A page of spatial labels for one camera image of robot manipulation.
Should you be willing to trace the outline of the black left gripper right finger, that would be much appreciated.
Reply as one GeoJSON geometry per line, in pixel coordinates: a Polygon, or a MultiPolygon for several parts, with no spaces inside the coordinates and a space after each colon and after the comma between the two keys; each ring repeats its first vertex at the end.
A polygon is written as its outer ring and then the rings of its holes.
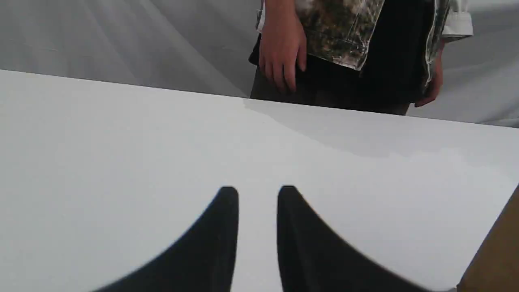
{"type": "Polygon", "coordinates": [[[277,200],[277,255],[285,292],[422,292],[334,232],[296,187],[277,200]]]}

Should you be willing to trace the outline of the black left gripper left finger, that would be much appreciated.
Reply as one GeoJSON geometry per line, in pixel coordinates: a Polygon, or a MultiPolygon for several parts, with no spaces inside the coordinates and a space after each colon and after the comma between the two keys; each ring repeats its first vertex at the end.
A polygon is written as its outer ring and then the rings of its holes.
{"type": "Polygon", "coordinates": [[[197,221],[167,250],[100,291],[230,292],[238,223],[238,192],[222,187],[197,221]]]}

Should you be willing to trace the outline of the person's left hand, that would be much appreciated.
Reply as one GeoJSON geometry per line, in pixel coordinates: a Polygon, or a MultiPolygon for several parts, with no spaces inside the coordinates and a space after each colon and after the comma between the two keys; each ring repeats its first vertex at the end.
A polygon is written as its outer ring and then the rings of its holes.
{"type": "Polygon", "coordinates": [[[306,70],[307,41],[293,0],[265,0],[259,68],[282,92],[296,91],[296,69],[306,70]]]}

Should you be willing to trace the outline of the person's right hand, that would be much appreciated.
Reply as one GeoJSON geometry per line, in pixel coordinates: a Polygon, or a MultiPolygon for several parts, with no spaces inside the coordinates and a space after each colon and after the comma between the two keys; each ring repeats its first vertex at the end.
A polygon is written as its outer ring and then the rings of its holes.
{"type": "Polygon", "coordinates": [[[421,100],[419,100],[418,102],[414,103],[415,108],[423,107],[436,100],[436,98],[439,96],[439,93],[444,83],[442,64],[442,54],[444,47],[445,41],[441,39],[438,55],[436,57],[433,78],[430,81],[426,94],[423,96],[423,98],[421,98],[421,100]]]}

